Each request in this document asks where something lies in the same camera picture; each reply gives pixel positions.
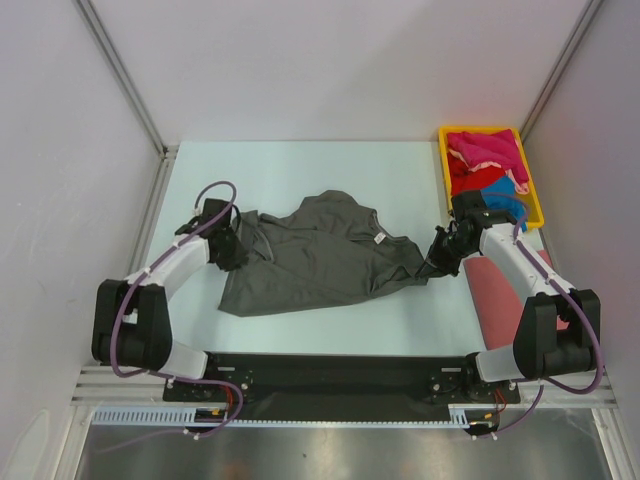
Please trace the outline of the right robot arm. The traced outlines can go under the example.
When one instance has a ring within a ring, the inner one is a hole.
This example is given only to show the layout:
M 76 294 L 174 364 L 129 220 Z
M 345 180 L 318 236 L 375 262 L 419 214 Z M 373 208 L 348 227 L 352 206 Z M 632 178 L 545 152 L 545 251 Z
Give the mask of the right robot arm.
M 475 367 L 461 376 L 463 393 L 484 401 L 501 381 L 546 381 L 576 395 L 593 392 L 604 375 L 597 294 L 576 289 L 525 242 L 525 216 L 490 208 L 479 190 L 455 195 L 451 204 L 453 220 L 437 227 L 417 277 L 455 276 L 463 259 L 480 254 L 522 305 L 513 342 L 475 355 Z

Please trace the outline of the dark grey t-shirt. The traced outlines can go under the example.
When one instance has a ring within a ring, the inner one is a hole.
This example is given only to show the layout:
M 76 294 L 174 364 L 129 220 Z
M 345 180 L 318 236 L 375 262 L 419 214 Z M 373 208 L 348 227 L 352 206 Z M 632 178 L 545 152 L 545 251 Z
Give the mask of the dark grey t-shirt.
M 428 281 L 419 247 L 343 191 L 309 196 L 286 217 L 244 212 L 239 237 L 248 261 L 228 275 L 219 303 L 238 317 L 349 306 Z

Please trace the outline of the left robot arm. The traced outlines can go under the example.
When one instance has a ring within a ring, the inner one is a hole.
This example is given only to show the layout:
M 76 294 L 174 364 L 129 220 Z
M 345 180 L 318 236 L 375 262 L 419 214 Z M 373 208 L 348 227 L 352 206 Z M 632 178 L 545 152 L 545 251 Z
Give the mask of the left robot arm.
M 187 389 L 197 398 L 214 397 L 221 376 L 207 366 L 206 352 L 174 339 L 169 301 L 208 264 L 230 272 L 247 263 L 247 250 L 238 237 L 240 224 L 237 206 L 207 199 L 151 265 L 123 280 L 103 281 L 96 297 L 93 358 L 122 376 L 124 367 L 133 367 L 137 373 L 186 379 Z

